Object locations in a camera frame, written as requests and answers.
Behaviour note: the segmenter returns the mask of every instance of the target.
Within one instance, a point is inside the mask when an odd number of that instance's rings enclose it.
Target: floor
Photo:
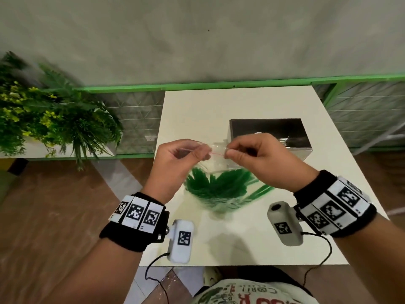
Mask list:
[[[388,212],[405,207],[405,153],[356,157]],[[145,183],[153,159],[30,162],[0,207],[0,298],[2,303],[37,303],[97,241],[119,199]],[[405,213],[390,216],[405,228]],[[282,266],[302,281],[307,266]],[[126,304],[165,302],[156,282],[139,268]],[[170,304],[190,303],[202,286],[202,267],[152,267]],[[308,276],[321,304],[375,303],[350,266],[323,266]]]

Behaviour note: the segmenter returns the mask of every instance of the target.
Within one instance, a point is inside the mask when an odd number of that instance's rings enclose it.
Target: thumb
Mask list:
[[[212,149],[207,144],[202,144],[195,148],[192,152],[180,159],[187,168],[192,168],[202,159],[204,159]]]
[[[235,149],[228,149],[225,154],[226,158],[231,159],[233,162],[239,164],[242,167],[250,169],[253,167],[254,160],[256,158],[249,156],[247,153],[240,152]]]

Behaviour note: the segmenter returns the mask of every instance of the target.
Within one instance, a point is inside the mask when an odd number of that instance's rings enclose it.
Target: person's right hand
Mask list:
[[[257,157],[248,155],[247,148],[255,149]],[[265,184],[291,192],[311,183],[319,173],[269,133],[247,134],[235,138],[228,144],[225,158],[247,168]]]

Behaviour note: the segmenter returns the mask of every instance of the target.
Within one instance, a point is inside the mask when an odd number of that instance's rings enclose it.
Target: white t-shirt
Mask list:
[[[284,282],[224,279],[195,297],[192,304],[319,304],[299,287]]]

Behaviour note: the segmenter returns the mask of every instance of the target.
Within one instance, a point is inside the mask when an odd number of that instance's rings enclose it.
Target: black cable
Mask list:
[[[302,285],[305,287],[306,276],[308,275],[309,271],[314,270],[314,269],[317,269],[317,268],[319,268],[320,266],[322,266],[322,265],[325,263],[325,261],[328,260],[328,258],[332,255],[332,245],[331,245],[331,242],[330,242],[327,238],[325,238],[325,237],[323,237],[323,236],[321,236],[321,235],[317,235],[316,233],[307,233],[307,232],[305,232],[305,231],[302,231],[302,232],[301,232],[301,235],[311,235],[311,236],[317,236],[317,237],[320,237],[320,238],[322,238],[322,239],[325,239],[325,240],[328,242],[328,244],[329,244],[329,249],[330,249],[329,254],[327,255],[327,257],[326,257],[319,265],[317,265],[317,266],[315,266],[315,267],[312,267],[312,268],[309,268],[309,269],[305,272],[305,274],[304,274],[304,283],[302,284]]]
[[[162,283],[161,283],[158,279],[155,279],[155,278],[153,278],[153,277],[146,277],[146,276],[148,275],[148,270],[149,270],[149,268],[155,263],[156,260],[158,260],[159,258],[162,258],[162,257],[164,257],[164,256],[169,256],[169,255],[170,255],[169,253],[161,254],[158,258],[156,258],[155,260],[153,260],[153,261],[149,264],[149,266],[146,268],[146,271],[145,271],[145,280],[151,279],[151,280],[153,280],[153,281],[156,281],[156,282],[158,282],[159,285],[162,287],[163,291],[164,291],[165,294],[166,294],[167,304],[169,304],[169,296],[167,295],[166,289],[163,287]]]

